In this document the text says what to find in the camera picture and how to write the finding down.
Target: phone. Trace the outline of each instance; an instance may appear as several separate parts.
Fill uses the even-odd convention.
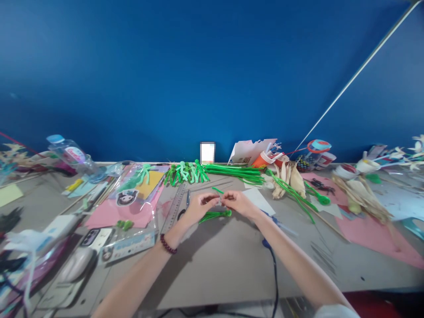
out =
[[[202,141],[200,143],[200,163],[208,164],[215,162],[215,142]]]

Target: yellow marker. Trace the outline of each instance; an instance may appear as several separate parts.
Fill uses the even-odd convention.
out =
[[[71,184],[69,187],[66,188],[64,192],[62,192],[63,195],[68,195],[71,192],[73,192],[76,188],[78,188],[84,181],[82,179],[76,180],[73,184]]]

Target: yellow paper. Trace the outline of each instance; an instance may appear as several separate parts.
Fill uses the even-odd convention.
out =
[[[149,171],[150,181],[149,184],[146,184],[147,177],[144,177],[144,182],[136,187],[138,190],[137,197],[142,200],[146,200],[147,197],[151,194],[153,189],[158,185],[160,179],[162,179],[164,173],[159,171]]]
[[[22,196],[23,193],[17,185],[8,185],[7,187],[0,189],[0,207],[19,199]]]

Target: table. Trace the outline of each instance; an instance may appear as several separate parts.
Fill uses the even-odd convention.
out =
[[[210,184],[212,187],[220,184],[223,182],[220,179],[224,178],[220,175],[210,177],[214,183],[205,183],[205,186]],[[76,177],[64,178],[48,174],[22,182],[19,187],[25,193],[25,197],[1,208],[0,212],[6,213],[15,206],[24,204],[26,209],[23,220],[15,231],[25,228],[42,230],[49,220],[72,202],[60,193],[75,179]],[[217,187],[224,191],[245,190],[244,184],[238,179],[227,178],[226,180],[233,180],[233,182],[217,185]],[[188,188],[193,187],[198,185],[188,185]],[[389,210],[393,207],[398,209],[398,207],[407,206],[408,210],[416,208],[423,211],[422,196],[387,182],[371,187],[378,188],[379,192],[383,193],[379,199],[387,205]],[[176,188],[172,187],[167,187],[163,191],[158,205],[159,228],[161,223],[163,224],[164,216],[175,192]],[[261,192],[276,211],[275,216],[283,224],[299,233],[299,237],[293,240],[318,262],[343,292],[423,286],[422,270],[362,246],[349,244],[320,219],[315,218],[316,225],[311,224],[306,214],[289,197],[285,196],[275,201],[272,200],[271,192],[265,190]],[[337,227],[333,216],[327,213],[322,215]],[[424,255],[424,244],[402,227],[396,224],[395,226],[418,252]],[[81,235],[87,232],[85,228],[80,228],[78,231]],[[191,237],[178,247],[178,253],[167,263],[140,309],[167,309],[274,297],[272,258],[269,251],[262,245],[261,233],[249,220],[235,214],[229,219],[204,222],[200,226],[195,226],[190,232]],[[332,262],[335,264],[334,273],[322,266],[319,256],[311,246],[312,243],[331,254]],[[59,310],[55,317],[92,314],[111,288],[145,253],[134,255],[108,268],[97,267],[75,305]],[[298,286],[279,260],[277,260],[277,269],[280,297],[301,295]],[[39,288],[39,291],[31,298],[33,303],[40,300],[49,285],[50,283],[47,282]],[[45,310],[36,310],[34,317],[43,317],[45,313]]]

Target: pink cardboard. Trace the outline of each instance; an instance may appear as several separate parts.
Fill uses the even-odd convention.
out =
[[[316,189],[318,193],[329,197],[331,200],[331,203],[340,204],[340,205],[348,205],[348,197],[342,190],[340,190],[340,188],[330,178],[321,177],[312,172],[301,174],[301,176],[304,180],[308,180],[308,181],[312,181],[315,178],[318,181],[321,181],[325,186],[334,188],[334,195],[331,192],[327,194],[327,191]]]
[[[424,269],[424,259],[398,230],[394,229],[393,232],[400,251],[397,251],[387,226],[369,215],[366,215],[364,219],[356,218],[352,221],[343,216],[343,219],[336,218],[336,222],[351,242]]]

